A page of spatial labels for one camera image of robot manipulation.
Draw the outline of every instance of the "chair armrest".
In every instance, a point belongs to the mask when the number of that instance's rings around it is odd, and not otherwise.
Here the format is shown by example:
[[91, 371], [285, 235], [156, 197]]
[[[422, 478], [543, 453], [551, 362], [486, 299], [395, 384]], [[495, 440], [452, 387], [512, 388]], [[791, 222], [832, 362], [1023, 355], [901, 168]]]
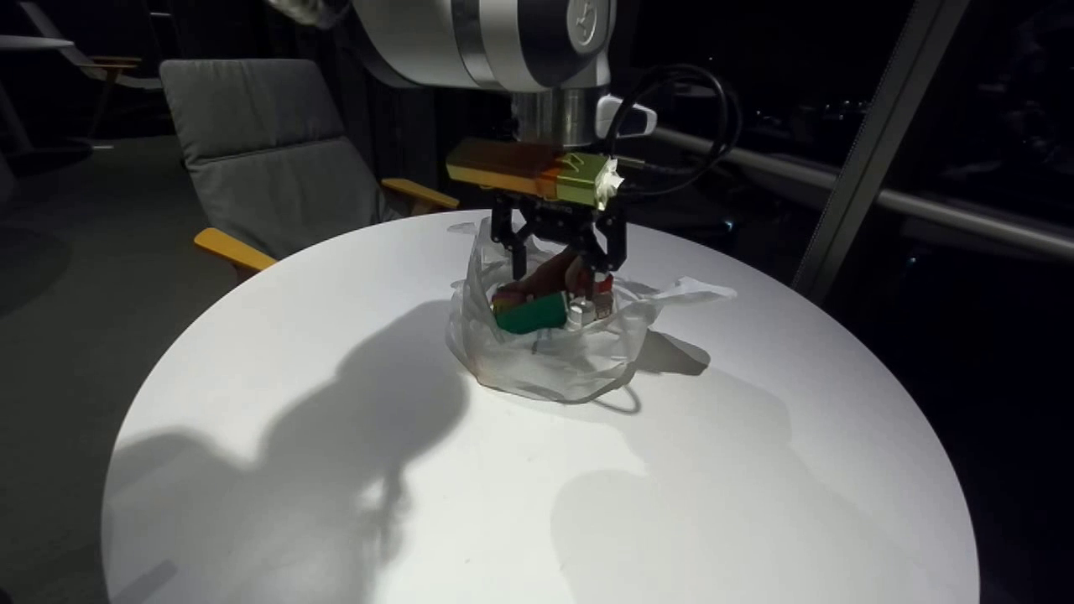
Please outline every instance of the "chair armrest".
[[140, 58], [121, 58], [121, 53], [91, 53], [91, 63], [116, 69], [116, 71], [134, 71]]
[[253, 270], [253, 273], [267, 273], [268, 265], [274, 265], [271, 256], [267, 256], [263, 248], [235, 239], [233, 232], [222, 232], [222, 228], [203, 228], [196, 235], [196, 244], [211, 253], [211, 256], [222, 256], [241, 270]]
[[384, 178], [387, 190], [405, 196], [413, 201], [413, 215], [461, 209], [461, 197], [426, 189], [411, 178]]

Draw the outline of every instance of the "floor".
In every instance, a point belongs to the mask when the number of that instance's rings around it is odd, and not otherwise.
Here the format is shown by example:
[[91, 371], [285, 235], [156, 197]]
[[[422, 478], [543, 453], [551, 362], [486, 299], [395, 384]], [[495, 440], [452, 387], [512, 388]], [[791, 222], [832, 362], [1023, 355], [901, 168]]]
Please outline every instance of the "floor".
[[[106, 604], [112, 435], [168, 341], [238, 281], [187, 244], [200, 228], [172, 139], [121, 141], [0, 209], [0, 592], [13, 604]], [[959, 470], [985, 602], [1074, 602], [1071, 265], [942, 244], [894, 259], [856, 334]]]
[[238, 278], [187, 244], [203, 215], [168, 139], [29, 178], [13, 206], [0, 215], [0, 592], [106, 604], [112, 435], [166, 347]]

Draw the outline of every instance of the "clear plastic bag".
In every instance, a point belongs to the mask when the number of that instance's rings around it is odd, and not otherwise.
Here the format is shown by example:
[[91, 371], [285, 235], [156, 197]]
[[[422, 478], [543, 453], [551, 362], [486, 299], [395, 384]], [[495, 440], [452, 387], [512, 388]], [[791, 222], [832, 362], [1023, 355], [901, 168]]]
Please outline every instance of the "clear plastic bag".
[[[551, 253], [527, 243], [531, 273], [549, 259]], [[513, 336], [496, 327], [492, 310], [492, 293], [506, 281], [513, 281], [512, 256], [485, 222], [466, 281], [452, 294], [451, 347], [485, 387], [562, 403], [596, 401], [631, 384], [646, 336], [667, 301], [667, 294], [634, 293], [619, 281], [611, 316]]]

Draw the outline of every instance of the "gray chair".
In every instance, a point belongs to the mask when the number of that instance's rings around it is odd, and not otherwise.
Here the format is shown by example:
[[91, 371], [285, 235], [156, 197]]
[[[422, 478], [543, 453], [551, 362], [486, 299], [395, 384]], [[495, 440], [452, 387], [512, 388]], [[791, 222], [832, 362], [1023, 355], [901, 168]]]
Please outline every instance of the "gray chair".
[[166, 62], [161, 81], [211, 222], [196, 244], [247, 270], [380, 218], [458, 209], [418, 183], [373, 178], [313, 62]]

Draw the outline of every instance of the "dark background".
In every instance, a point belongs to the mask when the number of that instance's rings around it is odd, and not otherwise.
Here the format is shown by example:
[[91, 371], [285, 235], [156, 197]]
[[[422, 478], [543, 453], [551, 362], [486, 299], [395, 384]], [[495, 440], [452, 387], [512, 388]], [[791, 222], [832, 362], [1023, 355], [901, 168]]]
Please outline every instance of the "dark background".
[[[355, 58], [355, 24], [292, 27], [260, 0], [40, 0], [88, 53], [313, 58], [380, 176], [451, 189], [442, 156], [506, 133], [503, 97], [392, 90]], [[613, 71], [692, 62], [747, 103], [747, 149], [839, 170], [909, 0], [624, 0]], [[0, 8], [4, 29], [26, 24]], [[4, 58], [29, 133], [85, 133], [102, 83], [57, 58]], [[685, 127], [704, 132], [704, 108]], [[903, 156], [895, 189], [1074, 222], [1074, 3], [976, 0]], [[168, 133], [157, 95], [118, 90], [102, 139]], [[721, 168], [643, 222], [791, 278], [822, 196]], [[970, 497], [986, 604], [1074, 602], [1074, 270], [872, 212], [853, 270], [818, 299], [905, 384]]]

